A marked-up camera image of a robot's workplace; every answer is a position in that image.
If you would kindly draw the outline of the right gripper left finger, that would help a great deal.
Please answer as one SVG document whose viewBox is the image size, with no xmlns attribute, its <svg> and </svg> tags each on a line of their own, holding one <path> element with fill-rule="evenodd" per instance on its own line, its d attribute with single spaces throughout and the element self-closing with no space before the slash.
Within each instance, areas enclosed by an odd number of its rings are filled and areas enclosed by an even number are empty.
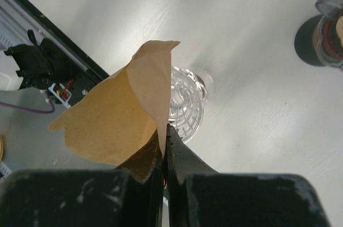
<svg viewBox="0 0 343 227">
<path fill-rule="evenodd" d="M 111 170 L 24 170 L 1 184 L 1 226 L 160 226 L 158 136 Z"/>
</svg>

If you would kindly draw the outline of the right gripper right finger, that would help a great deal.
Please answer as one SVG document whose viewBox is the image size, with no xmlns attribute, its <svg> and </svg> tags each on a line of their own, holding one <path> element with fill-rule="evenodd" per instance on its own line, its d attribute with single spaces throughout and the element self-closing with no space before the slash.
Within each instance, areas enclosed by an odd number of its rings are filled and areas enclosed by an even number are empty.
<svg viewBox="0 0 343 227">
<path fill-rule="evenodd" d="M 320 199 L 296 174 L 219 173 L 167 128 L 170 226 L 329 226 Z"/>
</svg>

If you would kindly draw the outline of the clear glass dripper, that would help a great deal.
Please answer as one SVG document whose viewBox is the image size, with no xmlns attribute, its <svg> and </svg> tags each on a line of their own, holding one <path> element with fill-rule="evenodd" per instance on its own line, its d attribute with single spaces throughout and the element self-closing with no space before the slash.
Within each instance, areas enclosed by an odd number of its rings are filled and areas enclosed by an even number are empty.
<svg viewBox="0 0 343 227">
<path fill-rule="evenodd" d="M 171 96 L 168 122 L 183 143 L 197 133 L 204 116 L 202 85 L 199 74 L 190 69 L 171 68 Z"/>
</svg>

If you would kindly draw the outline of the dark carafe with red lid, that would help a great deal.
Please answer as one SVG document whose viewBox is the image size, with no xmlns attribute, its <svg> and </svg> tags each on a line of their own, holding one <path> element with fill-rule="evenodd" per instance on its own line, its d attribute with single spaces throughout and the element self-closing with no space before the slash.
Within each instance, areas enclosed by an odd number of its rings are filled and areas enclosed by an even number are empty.
<svg viewBox="0 0 343 227">
<path fill-rule="evenodd" d="M 317 15 L 303 23 L 294 39 L 294 48 L 298 57 L 306 64 L 315 67 L 327 67 L 319 60 L 315 48 L 315 41 L 317 41 L 315 30 L 321 17 Z"/>
</svg>

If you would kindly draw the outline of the clear glass flask with coffee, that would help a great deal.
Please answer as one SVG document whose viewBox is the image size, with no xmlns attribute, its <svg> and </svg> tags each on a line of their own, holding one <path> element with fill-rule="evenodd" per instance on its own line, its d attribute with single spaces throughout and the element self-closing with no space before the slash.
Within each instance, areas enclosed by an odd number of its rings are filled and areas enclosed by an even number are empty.
<svg viewBox="0 0 343 227">
<path fill-rule="evenodd" d="M 213 78 L 207 72 L 199 75 L 199 81 L 202 85 L 203 104 L 205 106 L 214 96 L 214 82 Z"/>
</svg>

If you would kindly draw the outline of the orange coffee filter box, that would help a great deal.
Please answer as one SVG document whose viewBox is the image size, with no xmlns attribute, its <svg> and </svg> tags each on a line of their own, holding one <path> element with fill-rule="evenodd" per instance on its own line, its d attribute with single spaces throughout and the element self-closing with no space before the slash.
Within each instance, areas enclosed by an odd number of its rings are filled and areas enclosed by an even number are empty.
<svg viewBox="0 0 343 227">
<path fill-rule="evenodd" d="M 0 160 L 2 160 L 4 156 L 4 141 L 4 135 L 0 135 Z"/>
</svg>

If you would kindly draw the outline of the brown paper coffee filter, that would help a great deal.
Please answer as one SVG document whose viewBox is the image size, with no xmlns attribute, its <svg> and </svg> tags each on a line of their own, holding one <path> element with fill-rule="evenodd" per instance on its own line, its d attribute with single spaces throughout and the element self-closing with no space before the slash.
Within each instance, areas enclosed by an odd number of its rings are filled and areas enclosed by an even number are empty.
<svg viewBox="0 0 343 227">
<path fill-rule="evenodd" d="M 343 46 L 343 16 L 341 16 L 337 21 L 336 33 L 340 39 L 341 45 Z"/>
</svg>

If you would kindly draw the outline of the grey transparent dripper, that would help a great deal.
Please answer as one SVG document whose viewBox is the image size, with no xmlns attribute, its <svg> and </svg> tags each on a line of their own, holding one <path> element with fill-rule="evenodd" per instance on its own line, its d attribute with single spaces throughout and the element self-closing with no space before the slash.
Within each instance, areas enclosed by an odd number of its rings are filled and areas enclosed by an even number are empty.
<svg viewBox="0 0 343 227">
<path fill-rule="evenodd" d="M 342 45 L 336 33 L 337 21 L 342 16 L 342 0 L 317 0 L 315 7 L 322 15 L 315 30 L 317 56 L 325 66 L 342 70 Z"/>
</svg>

